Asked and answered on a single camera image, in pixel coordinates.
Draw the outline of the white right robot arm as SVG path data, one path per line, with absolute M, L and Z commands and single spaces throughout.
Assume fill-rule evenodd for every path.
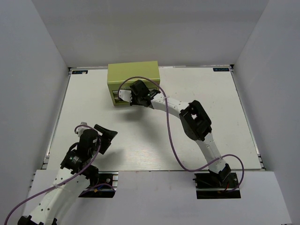
M 142 80 L 130 85 L 131 105 L 142 105 L 154 110 L 166 112 L 180 119 L 186 136 L 199 146 L 212 176 L 212 183 L 217 187 L 224 186 L 229 181 L 231 169 L 226 163 L 214 142 L 211 120 L 201 103 L 194 100 L 190 103 L 167 97 L 163 91 L 149 90 Z

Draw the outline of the green metal drawer cabinet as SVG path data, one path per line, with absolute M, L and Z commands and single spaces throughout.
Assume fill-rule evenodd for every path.
M 115 63 L 108 65 L 107 86 L 114 106 L 127 105 L 127 102 L 115 100 L 113 93 L 118 88 L 130 89 L 130 85 L 140 77 L 146 77 L 160 84 L 160 73 L 157 61 Z

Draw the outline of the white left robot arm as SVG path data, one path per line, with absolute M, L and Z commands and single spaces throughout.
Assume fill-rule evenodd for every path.
M 108 150 L 117 132 L 81 123 L 75 127 L 75 134 L 79 140 L 69 147 L 52 185 L 40 192 L 42 200 L 28 215 L 20 217 L 19 225 L 56 225 L 78 197 L 102 187 L 115 192 L 92 163 Z

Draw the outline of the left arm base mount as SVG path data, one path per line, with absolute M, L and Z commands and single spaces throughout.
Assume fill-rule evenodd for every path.
M 90 185 L 80 198 L 113 198 L 117 190 L 119 172 L 99 172 L 97 183 Z

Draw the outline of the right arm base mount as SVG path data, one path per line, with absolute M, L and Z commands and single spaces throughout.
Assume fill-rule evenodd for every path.
M 193 181 L 195 182 L 197 199 L 241 198 L 240 190 L 236 188 L 238 177 L 235 172 L 230 173 L 222 184 L 214 180 L 209 173 L 195 173 Z

